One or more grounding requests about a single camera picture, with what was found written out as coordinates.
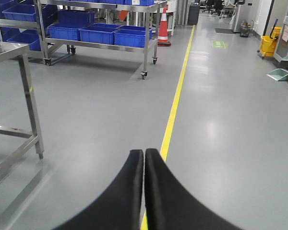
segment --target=orange traffic cone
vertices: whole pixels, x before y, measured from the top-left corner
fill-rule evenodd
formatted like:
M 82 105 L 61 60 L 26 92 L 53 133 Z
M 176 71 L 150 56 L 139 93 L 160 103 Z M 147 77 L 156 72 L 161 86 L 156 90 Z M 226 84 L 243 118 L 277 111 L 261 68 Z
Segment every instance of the orange traffic cone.
M 172 43 L 168 41 L 167 9 L 166 7 L 164 7 L 158 35 L 158 46 L 171 46 L 171 45 Z

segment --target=doormat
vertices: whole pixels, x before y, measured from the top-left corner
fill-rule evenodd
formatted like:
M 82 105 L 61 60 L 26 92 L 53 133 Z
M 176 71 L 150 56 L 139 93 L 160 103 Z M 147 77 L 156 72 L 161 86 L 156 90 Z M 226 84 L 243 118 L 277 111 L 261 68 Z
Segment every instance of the doormat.
M 222 28 L 216 28 L 216 32 L 217 33 L 221 33 L 221 34 L 235 34 L 235 32 L 232 32 L 231 29 L 222 29 Z

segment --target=dustpan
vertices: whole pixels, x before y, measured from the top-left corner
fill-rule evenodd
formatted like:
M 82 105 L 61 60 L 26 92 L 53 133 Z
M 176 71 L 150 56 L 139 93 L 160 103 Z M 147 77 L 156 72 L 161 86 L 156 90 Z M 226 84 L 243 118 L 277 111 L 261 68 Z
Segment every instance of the dustpan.
M 267 74 L 270 78 L 273 78 L 276 81 L 285 81 L 288 80 L 288 70 L 286 69 L 275 69 Z
M 288 56 L 282 58 L 279 65 L 282 68 L 288 68 Z

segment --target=gray epoxy floor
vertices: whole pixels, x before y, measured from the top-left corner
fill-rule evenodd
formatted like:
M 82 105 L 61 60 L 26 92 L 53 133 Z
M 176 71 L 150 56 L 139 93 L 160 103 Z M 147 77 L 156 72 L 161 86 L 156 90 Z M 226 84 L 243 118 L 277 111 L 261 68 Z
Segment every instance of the gray epoxy floor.
M 161 147 L 191 29 L 177 27 L 146 80 L 134 53 L 80 47 L 54 66 L 30 64 L 45 159 L 29 151 L 0 184 L 0 229 L 61 224 L 98 197 L 129 150 Z M 15 61 L 0 64 L 0 125 L 29 128 Z M 0 136 L 0 161 L 22 141 Z
M 288 82 L 255 37 L 199 20 L 167 164 L 202 203 L 246 230 L 288 230 Z M 212 47 L 224 41 L 227 48 Z
M 233 223 L 288 230 L 288 84 L 266 76 L 275 67 L 256 38 L 214 32 L 227 26 L 201 15 L 167 163 Z M 53 67 L 31 64 L 45 159 L 31 150 L 0 184 L 0 229 L 53 228 L 106 188 L 130 149 L 160 148 L 190 33 L 176 28 L 145 81 L 137 54 L 79 48 Z M 0 64 L 0 124 L 28 128 L 16 69 Z M 20 143 L 0 136 L 0 160 Z

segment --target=stainless steel table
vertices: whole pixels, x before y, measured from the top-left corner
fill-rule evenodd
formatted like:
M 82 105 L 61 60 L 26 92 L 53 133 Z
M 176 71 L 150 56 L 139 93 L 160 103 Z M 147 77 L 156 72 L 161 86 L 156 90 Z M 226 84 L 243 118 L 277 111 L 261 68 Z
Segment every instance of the stainless steel table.
M 24 94 L 28 107 L 32 131 L 21 130 L 17 128 L 0 126 L 0 134 L 27 138 L 27 140 L 15 150 L 7 159 L 0 164 L 0 176 L 4 171 L 9 169 L 17 160 L 24 155 L 33 145 L 35 145 L 36 153 L 39 158 L 43 158 L 43 140 L 39 126 L 39 119 L 37 115 L 36 102 L 34 97 L 34 90 L 31 80 L 31 74 L 28 64 L 28 57 L 26 52 L 29 51 L 28 45 L 0 42 L 0 62 L 10 58 L 18 58 L 21 78 L 24 86 Z

